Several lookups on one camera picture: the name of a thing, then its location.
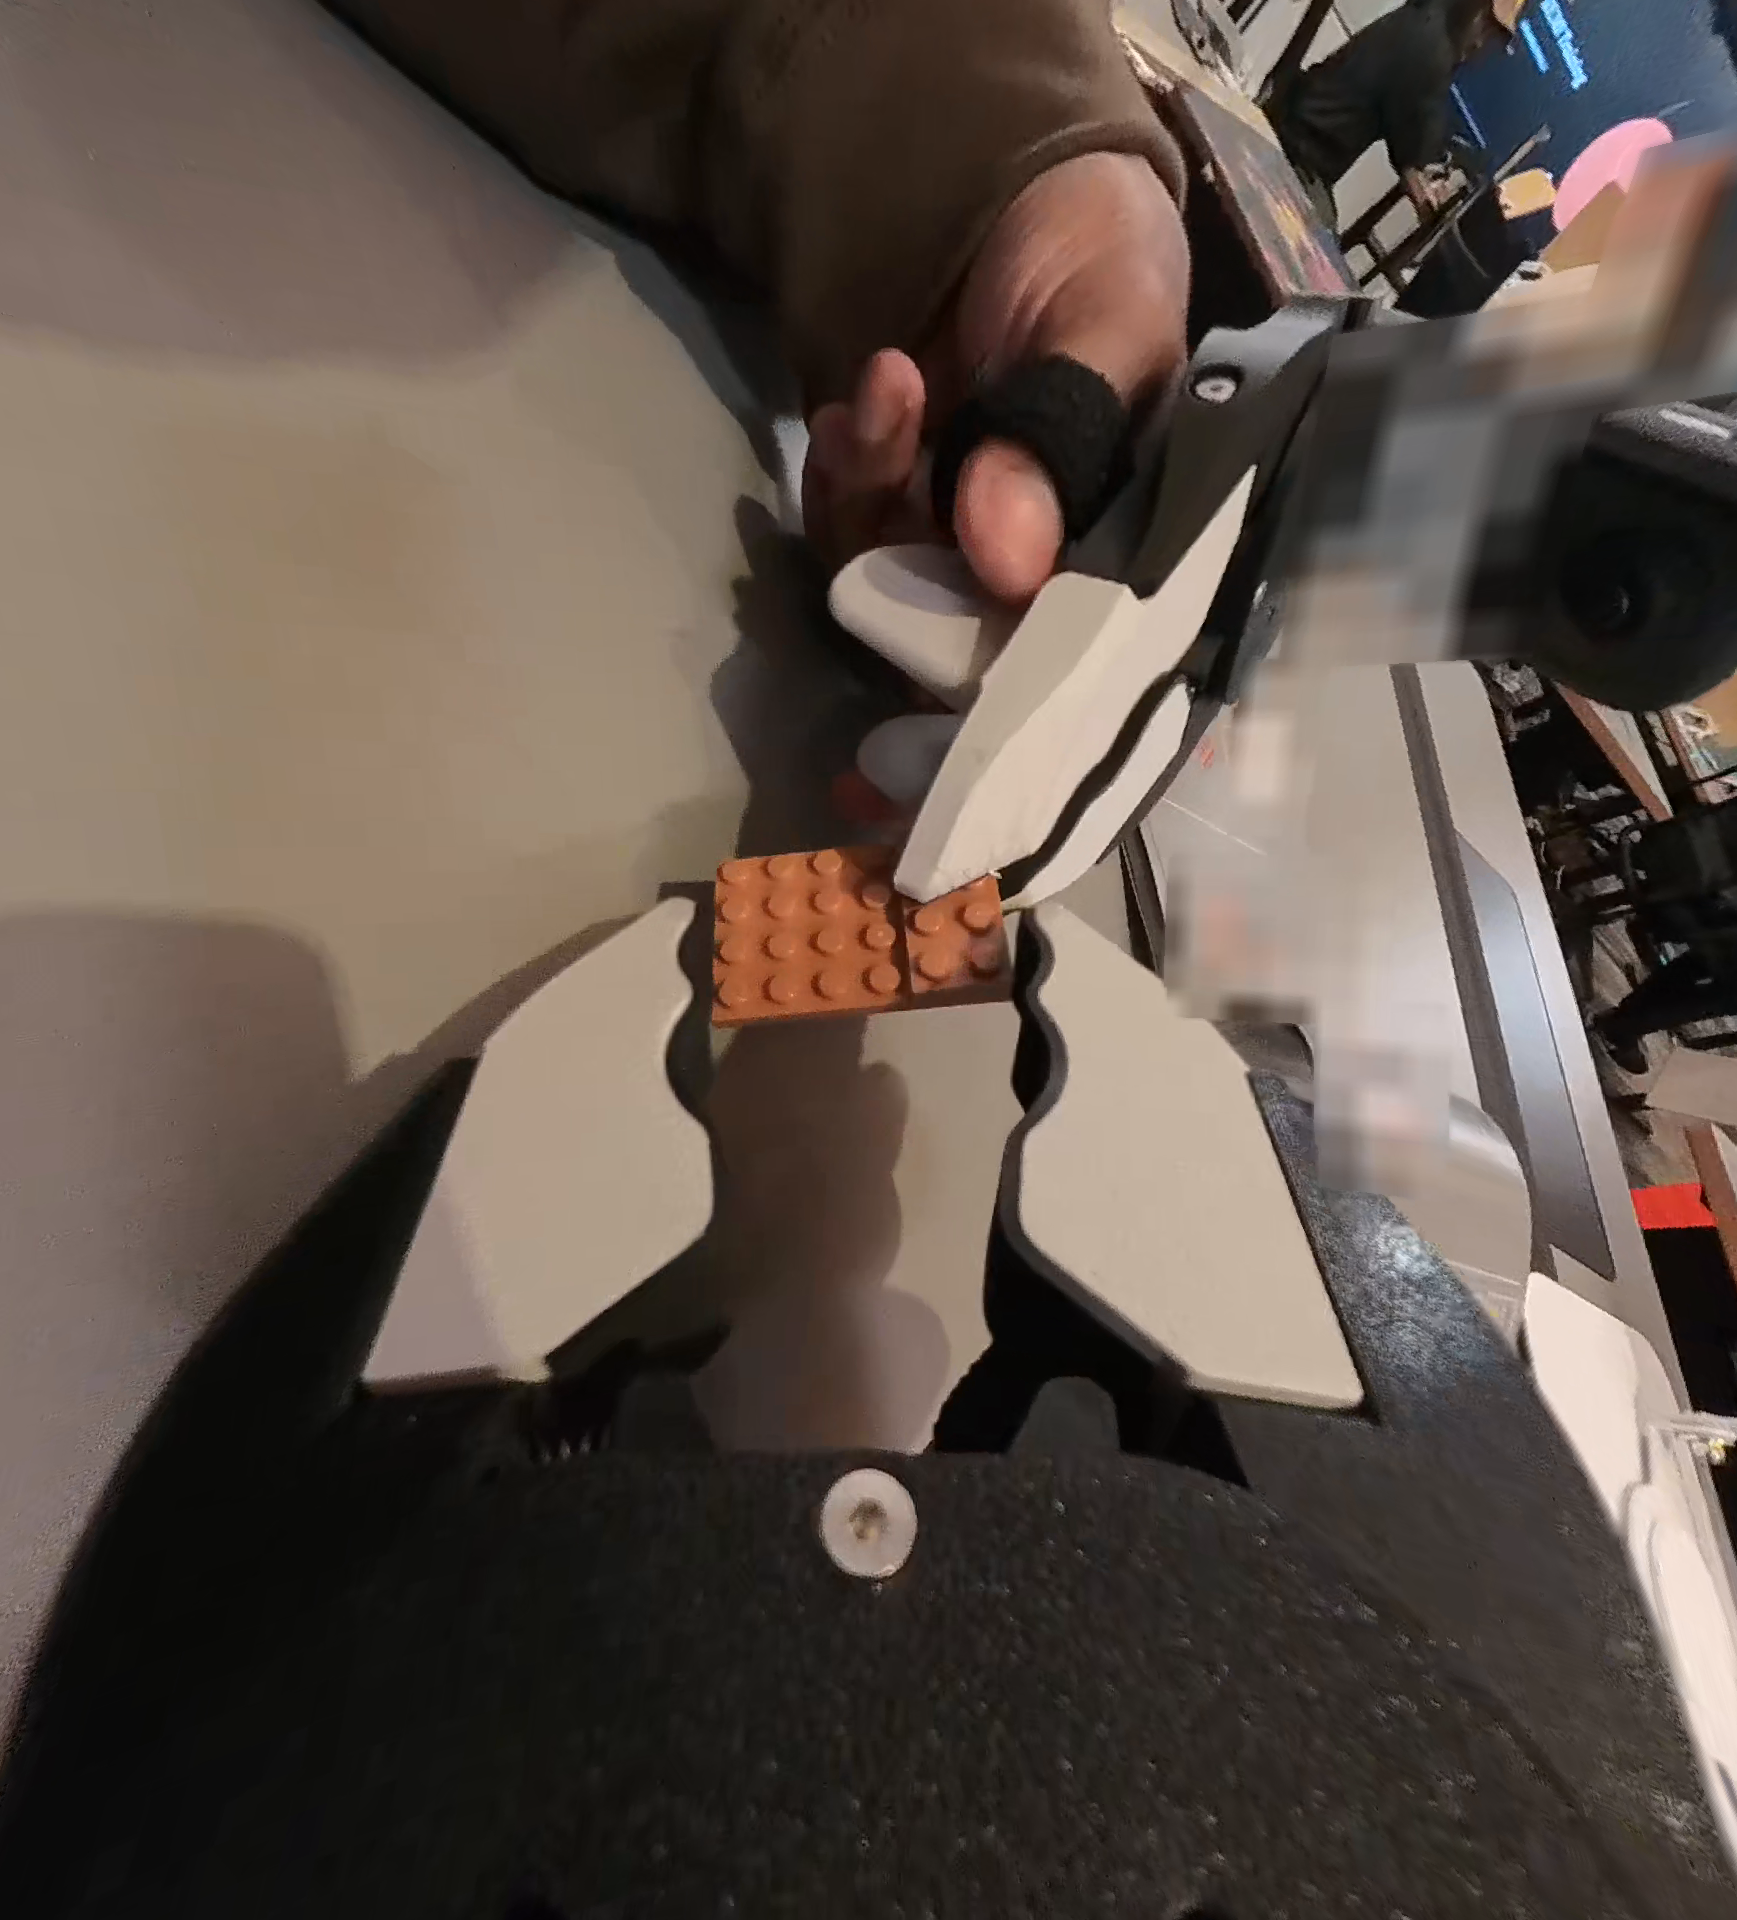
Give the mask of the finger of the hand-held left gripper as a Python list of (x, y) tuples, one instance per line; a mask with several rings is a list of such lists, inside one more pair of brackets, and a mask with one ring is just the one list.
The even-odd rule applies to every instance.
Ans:
[(928, 788), (896, 866), (901, 896), (948, 896), (1043, 848), (1149, 686), (1192, 650), (1253, 487), (1226, 494), (1149, 600), (1083, 570), (1049, 578)]
[(1049, 837), (1003, 867), (1003, 909), (1008, 917), (1039, 909), (1113, 852), (1120, 837), (1145, 819), (1152, 797), (1186, 768), (1212, 716), (1218, 703), (1189, 680), (1163, 680), (1141, 693), (1103, 760), (1059, 805)]

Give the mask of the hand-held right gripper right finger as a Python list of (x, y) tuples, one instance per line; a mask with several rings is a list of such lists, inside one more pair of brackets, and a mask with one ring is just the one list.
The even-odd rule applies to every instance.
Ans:
[(1292, 1177), (1233, 1045), (1074, 912), (1017, 919), (1021, 1119), (996, 1224), (1029, 1271), (1189, 1390), (1362, 1409)]

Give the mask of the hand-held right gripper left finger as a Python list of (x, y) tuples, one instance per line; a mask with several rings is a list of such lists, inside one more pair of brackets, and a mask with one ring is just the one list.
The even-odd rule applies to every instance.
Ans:
[(713, 1224), (713, 1137), (670, 1073), (690, 896), (592, 948), (480, 1045), (358, 1369), (366, 1390), (546, 1381)]

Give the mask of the wide brown toy brick plate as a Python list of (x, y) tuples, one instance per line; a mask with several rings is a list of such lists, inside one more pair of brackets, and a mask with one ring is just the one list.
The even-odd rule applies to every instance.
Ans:
[(901, 901), (905, 1003), (913, 1011), (992, 1007), (1012, 995), (1012, 949), (996, 876), (939, 901)]

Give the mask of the square brown toy brick plate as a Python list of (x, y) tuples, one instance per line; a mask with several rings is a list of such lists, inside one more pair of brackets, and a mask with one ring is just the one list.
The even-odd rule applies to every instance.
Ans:
[(892, 1012), (909, 995), (896, 852), (726, 856), (713, 901), (713, 1024)]

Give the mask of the person's left forearm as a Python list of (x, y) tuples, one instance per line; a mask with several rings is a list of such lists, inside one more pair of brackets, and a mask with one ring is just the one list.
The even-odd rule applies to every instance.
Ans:
[(1107, 4), (327, 4), (536, 187), (768, 300), (800, 402), (919, 350), (1051, 170), (1186, 165)]

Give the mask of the person's left hand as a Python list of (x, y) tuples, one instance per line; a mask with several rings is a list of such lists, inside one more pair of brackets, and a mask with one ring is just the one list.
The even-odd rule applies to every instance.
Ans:
[(808, 410), (800, 524), (824, 570), (862, 550), (949, 541), (996, 604), (1029, 604), (1065, 550), (1043, 464), (980, 444), (953, 483), (949, 530), (932, 514), (932, 451), (948, 420), (1003, 376), (1059, 356), (1096, 372), (1137, 425), (1186, 368), (1189, 244), (1141, 158), (1051, 165), (987, 231), (948, 313), (914, 350), (877, 350)]

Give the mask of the dark toy set box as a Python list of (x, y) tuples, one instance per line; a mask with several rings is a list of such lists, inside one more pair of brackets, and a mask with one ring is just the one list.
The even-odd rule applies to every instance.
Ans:
[(1334, 227), (1296, 176), (1269, 119), (1233, 88), (1205, 71), (1163, 79), (1163, 115), (1180, 145), (1197, 196), (1212, 206), (1253, 283), (1270, 307), (1283, 300), (1352, 300)]

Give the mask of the open instruction booklet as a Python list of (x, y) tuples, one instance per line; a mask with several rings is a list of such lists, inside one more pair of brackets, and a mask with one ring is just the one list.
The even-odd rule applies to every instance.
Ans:
[(1389, 1197), (1512, 1325), (1535, 1215), (1488, 1111), (1455, 944), (1455, 844), (1400, 669), (1218, 710), (1141, 824), (1175, 1007), (1313, 1099), (1323, 1177)]

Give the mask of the white rounded panel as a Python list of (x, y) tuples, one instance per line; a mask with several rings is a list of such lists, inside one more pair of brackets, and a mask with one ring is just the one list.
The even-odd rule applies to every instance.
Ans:
[(1587, 1476), (1665, 1655), (1721, 1844), (1737, 1868), (1737, 1555), (1707, 1458), (1649, 1441), (1675, 1411), (1655, 1346), (1575, 1291), (1528, 1277), (1520, 1346), (1535, 1390)]

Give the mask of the large dark wall screen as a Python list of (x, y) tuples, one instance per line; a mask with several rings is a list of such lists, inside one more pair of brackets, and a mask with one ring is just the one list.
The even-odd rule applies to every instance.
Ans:
[(1672, 137), (1737, 127), (1737, 73), (1711, 4), (1524, 4), (1518, 38), (1458, 67), (1451, 133), (1493, 162), (1549, 129), (1549, 170), (1623, 122)]

